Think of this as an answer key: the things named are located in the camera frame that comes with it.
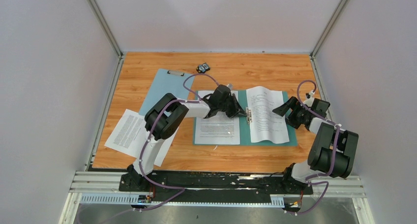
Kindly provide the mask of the printed text paper sheet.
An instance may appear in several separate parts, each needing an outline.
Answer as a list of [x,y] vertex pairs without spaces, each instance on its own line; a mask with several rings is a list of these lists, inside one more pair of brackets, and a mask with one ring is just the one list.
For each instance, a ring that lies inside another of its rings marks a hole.
[[228,118],[225,112],[194,120],[194,145],[239,145],[239,117]]

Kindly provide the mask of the green file folder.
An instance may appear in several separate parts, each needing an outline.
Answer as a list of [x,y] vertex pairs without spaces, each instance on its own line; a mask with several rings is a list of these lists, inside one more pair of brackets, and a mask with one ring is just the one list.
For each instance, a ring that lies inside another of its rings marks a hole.
[[[233,90],[234,93],[239,101],[239,104],[246,108],[248,106],[247,97],[246,97],[246,90]],[[281,147],[295,147],[298,145],[297,137],[296,137],[296,130],[287,125],[287,131],[289,135],[289,142],[275,144],[269,140],[263,140],[260,142],[251,142],[250,137],[250,126],[247,123],[246,117],[238,117],[239,119],[239,129],[240,129],[240,146],[281,146]]]

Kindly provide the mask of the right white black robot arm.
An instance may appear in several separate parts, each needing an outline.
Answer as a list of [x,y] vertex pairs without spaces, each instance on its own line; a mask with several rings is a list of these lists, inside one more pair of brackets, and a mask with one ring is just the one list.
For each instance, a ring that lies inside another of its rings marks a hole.
[[300,125],[316,135],[308,158],[285,168],[281,188],[287,193],[304,190],[308,181],[319,176],[347,178],[353,169],[359,135],[326,120],[330,103],[311,97],[300,102],[291,97],[272,110],[284,116],[287,125],[297,129]]

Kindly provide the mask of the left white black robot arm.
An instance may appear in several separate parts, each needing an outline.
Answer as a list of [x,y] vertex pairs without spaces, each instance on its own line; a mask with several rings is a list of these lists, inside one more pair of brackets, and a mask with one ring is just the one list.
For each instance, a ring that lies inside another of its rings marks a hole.
[[179,128],[185,118],[208,119],[219,112],[228,118],[247,116],[239,104],[236,94],[227,85],[218,85],[213,93],[198,97],[197,100],[186,100],[166,93],[145,115],[144,144],[139,156],[127,167],[127,173],[120,183],[145,191],[150,187],[150,177],[154,162],[162,144]]

